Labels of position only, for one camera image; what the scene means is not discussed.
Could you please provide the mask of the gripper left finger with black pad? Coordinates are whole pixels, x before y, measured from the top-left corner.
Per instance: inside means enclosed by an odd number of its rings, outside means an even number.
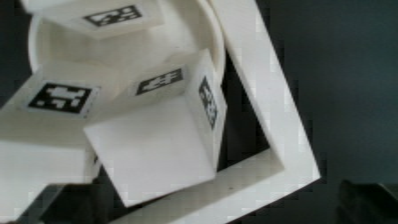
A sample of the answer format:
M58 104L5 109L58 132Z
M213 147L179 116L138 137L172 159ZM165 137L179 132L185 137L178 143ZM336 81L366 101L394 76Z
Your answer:
M106 186L50 184L23 211L23 224L108 224Z

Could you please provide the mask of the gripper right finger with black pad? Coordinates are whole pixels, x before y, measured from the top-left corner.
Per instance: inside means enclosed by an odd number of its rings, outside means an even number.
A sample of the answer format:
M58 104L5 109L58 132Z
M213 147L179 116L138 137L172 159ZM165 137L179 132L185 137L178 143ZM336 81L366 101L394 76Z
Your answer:
M341 181L336 224L398 224L398 184Z

